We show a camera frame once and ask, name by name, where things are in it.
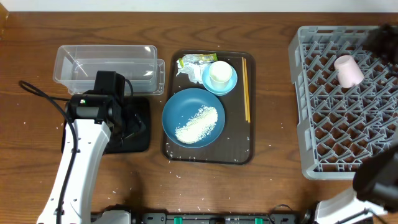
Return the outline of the pink plastic cup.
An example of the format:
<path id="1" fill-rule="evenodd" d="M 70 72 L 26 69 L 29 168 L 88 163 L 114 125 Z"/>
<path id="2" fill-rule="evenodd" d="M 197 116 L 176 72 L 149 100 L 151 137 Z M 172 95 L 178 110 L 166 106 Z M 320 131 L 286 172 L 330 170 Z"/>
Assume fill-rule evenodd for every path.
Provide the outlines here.
<path id="1" fill-rule="evenodd" d="M 334 62 L 339 84 L 342 88 L 351 88 L 364 80 L 364 75 L 351 55 L 338 57 Z"/>

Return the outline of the dark blue plate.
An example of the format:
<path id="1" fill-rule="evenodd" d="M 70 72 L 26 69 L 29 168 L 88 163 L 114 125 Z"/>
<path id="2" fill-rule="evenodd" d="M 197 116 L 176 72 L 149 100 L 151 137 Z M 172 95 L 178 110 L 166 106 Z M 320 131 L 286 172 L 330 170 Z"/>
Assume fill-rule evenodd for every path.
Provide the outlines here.
<path id="1" fill-rule="evenodd" d="M 202 106 L 215 107 L 218 121 L 211 134 L 194 144 L 180 142 L 175 129 L 186 125 Z M 165 104 L 162 112 L 162 126 L 166 135 L 175 144 L 187 148 L 204 147 L 215 141 L 222 133 L 225 124 L 225 112 L 221 101 L 211 92 L 200 88 L 188 88 L 174 94 Z"/>

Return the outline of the pile of white rice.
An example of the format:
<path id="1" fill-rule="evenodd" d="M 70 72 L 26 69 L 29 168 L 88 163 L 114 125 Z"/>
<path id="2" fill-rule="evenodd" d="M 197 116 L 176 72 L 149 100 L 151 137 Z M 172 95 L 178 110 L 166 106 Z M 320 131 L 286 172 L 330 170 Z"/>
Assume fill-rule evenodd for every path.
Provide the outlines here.
<path id="1" fill-rule="evenodd" d="M 175 129 L 177 139 L 184 144 L 194 144 L 211 134 L 218 121 L 215 107 L 202 106 L 182 127 Z"/>

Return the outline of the cream white cup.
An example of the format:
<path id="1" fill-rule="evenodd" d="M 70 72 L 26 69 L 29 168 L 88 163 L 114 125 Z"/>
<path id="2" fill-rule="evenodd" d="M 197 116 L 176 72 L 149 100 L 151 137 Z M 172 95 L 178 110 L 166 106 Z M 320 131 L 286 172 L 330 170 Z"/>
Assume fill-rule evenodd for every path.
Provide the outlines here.
<path id="1" fill-rule="evenodd" d="M 224 61 L 213 62 L 209 67 L 210 82 L 216 90 L 224 89 L 228 85 L 232 74 L 231 65 Z"/>

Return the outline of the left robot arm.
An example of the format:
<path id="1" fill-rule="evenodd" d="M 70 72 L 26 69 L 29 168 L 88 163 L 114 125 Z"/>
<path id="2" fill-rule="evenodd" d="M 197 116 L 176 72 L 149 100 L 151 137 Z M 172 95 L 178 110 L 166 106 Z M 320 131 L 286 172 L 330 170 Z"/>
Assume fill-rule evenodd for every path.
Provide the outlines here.
<path id="1" fill-rule="evenodd" d="M 102 156 L 149 147 L 149 102 L 126 97 L 124 89 L 131 86 L 117 72 L 98 71 L 94 88 L 73 95 L 60 111 L 65 118 L 62 158 L 38 223 L 91 223 Z"/>

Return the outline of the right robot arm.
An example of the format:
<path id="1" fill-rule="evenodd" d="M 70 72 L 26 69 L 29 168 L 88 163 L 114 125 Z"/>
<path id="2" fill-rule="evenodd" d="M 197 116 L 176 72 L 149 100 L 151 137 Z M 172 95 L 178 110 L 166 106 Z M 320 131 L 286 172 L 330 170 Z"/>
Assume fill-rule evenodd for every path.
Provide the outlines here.
<path id="1" fill-rule="evenodd" d="M 370 223 L 397 211 L 397 27 L 303 26 L 289 45 L 302 174 L 350 180 L 303 223 Z"/>

